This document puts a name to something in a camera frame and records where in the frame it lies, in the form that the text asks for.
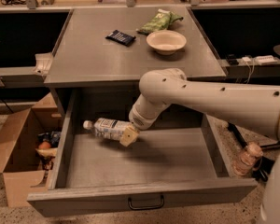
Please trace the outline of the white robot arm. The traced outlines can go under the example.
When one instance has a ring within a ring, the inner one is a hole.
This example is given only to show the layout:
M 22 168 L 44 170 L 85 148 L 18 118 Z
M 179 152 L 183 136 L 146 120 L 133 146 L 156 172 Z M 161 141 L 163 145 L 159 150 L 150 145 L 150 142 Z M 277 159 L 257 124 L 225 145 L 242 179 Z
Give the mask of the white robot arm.
M 188 81 L 178 68 L 149 71 L 129 113 L 146 130 L 172 104 L 182 105 L 280 141 L 280 86 Z M 280 154 L 267 182 L 258 224 L 280 224 Z

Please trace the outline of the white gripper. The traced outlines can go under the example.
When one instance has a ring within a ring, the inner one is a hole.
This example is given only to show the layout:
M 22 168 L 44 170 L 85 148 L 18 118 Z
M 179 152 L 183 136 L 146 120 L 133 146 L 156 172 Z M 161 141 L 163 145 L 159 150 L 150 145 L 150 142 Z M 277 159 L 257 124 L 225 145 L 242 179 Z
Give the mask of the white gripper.
M 132 107 L 130 113 L 129 113 L 129 121 L 132 123 L 137 129 L 139 130 L 147 130 L 149 129 L 152 124 L 155 122 L 156 119 L 149 119 L 143 117 L 135 108 L 135 106 Z M 139 135 L 139 131 L 134 126 L 128 126 L 119 142 L 124 145 L 125 147 L 129 146 L 130 144 L 134 143 L 137 140 L 137 137 Z

